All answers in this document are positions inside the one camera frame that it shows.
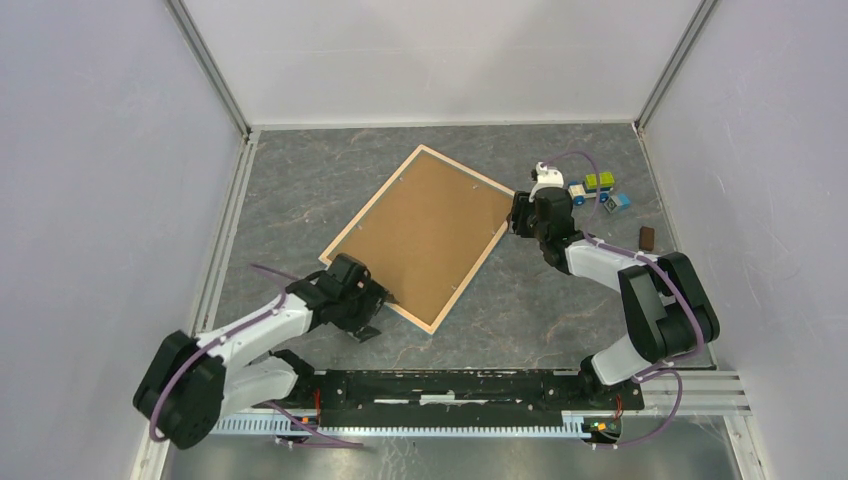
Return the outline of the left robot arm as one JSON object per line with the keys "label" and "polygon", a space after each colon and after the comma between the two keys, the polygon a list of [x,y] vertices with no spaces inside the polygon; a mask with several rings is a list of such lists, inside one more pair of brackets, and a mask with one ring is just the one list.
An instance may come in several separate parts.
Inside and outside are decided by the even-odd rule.
{"label": "left robot arm", "polygon": [[367,341],[380,333],[373,317],[395,300],[347,254],[304,277],[251,267],[277,285],[267,304],[216,330],[176,330],[161,342],[132,399],[151,441],[188,449],[222,417],[288,398],[317,400],[314,368],[280,344],[323,325]]}

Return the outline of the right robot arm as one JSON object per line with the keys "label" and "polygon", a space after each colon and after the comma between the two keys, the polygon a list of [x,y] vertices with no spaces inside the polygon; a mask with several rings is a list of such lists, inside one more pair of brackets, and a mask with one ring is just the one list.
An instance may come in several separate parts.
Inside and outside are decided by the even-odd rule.
{"label": "right robot arm", "polygon": [[621,296],[626,333],[581,362],[585,396],[649,379],[719,337],[717,315],[686,255],[634,253],[585,235],[562,188],[515,193],[508,222],[516,235],[538,242],[549,266]]}

